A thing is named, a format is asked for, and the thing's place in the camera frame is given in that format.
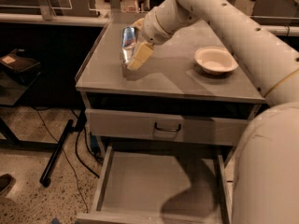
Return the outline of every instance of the drawer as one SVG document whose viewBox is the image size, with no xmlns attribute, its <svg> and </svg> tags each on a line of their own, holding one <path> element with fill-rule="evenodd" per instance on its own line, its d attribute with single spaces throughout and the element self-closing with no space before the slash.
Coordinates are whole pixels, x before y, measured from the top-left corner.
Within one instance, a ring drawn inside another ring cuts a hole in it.
<svg viewBox="0 0 299 224">
<path fill-rule="evenodd" d="M 201 118 L 142 112 L 87 109 L 96 136 L 236 146 L 248 125 L 243 119 Z"/>
<path fill-rule="evenodd" d="M 91 212 L 78 214 L 80 224 L 230 223 L 220 152 L 210 146 L 156 149 L 159 142 L 144 141 L 150 149 L 142 151 L 108 146 Z"/>
</svg>

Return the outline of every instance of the bowl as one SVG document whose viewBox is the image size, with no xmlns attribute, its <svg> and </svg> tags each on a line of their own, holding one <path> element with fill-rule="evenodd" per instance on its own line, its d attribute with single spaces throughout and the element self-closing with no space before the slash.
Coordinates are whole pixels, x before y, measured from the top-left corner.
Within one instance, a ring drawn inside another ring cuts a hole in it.
<svg viewBox="0 0 299 224">
<path fill-rule="evenodd" d="M 194 58 L 205 72 L 214 76 L 234 71 L 238 67 L 234 57 L 225 48 L 201 48 L 195 52 Z"/>
</svg>

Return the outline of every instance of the shoe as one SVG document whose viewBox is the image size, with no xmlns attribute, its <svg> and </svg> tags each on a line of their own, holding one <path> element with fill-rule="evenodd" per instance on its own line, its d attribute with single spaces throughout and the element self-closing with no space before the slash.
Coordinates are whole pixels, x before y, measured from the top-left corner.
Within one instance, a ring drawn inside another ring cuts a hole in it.
<svg viewBox="0 0 299 224">
<path fill-rule="evenodd" d="M 12 187 L 14 178 L 9 175 L 0 175 L 0 195 L 5 193 L 6 191 L 9 192 L 10 188 Z"/>
</svg>

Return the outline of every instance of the drawer handle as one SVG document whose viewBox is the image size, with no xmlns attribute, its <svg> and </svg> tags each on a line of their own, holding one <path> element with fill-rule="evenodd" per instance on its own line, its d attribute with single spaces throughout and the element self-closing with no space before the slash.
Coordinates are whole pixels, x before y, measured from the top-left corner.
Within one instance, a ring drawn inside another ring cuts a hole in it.
<svg viewBox="0 0 299 224">
<path fill-rule="evenodd" d="M 166 128 L 160 128 L 160 127 L 158 127 L 158 124 L 157 124 L 157 122 L 155 122 L 155 129 L 157 130 L 157 131 L 165 131 L 165 132 L 179 132 L 180 131 L 180 129 L 181 129 L 181 125 L 179 124 L 178 125 L 178 127 L 176 128 L 176 129 L 166 129 Z"/>
</svg>

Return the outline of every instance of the speckled floor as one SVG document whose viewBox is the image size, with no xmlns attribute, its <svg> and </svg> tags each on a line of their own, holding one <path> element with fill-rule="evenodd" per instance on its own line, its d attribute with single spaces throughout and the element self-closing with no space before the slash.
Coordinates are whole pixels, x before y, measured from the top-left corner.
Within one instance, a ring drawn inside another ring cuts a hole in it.
<svg viewBox="0 0 299 224">
<path fill-rule="evenodd" d="M 39 111 L 39 114 L 56 139 L 59 139 L 69 119 L 76 124 L 77 118 L 71 110 L 49 109 Z M 55 142 L 37 111 L 31 107 L 0 107 L 0 116 L 21 140 Z M 55 218 L 61 224 L 75 223 L 77 213 L 86 212 L 87 207 L 91 207 L 98 178 L 83 167 L 75 155 L 77 135 L 68 135 L 64 151 L 76 171 L 78 183 L 64 153 L 51 175 L 50 186 L 44 188 L 39 178 L 50 153 L 0 149 L 0 175 L 9 173 L 15 178 L 10 192 L 0 196 L 1 224 L 49 224 Z M 100 173 L 101 164 L 88 153 L 84 133 L 78 139 L 78 153 L 86 164 Z"/>
</svg>

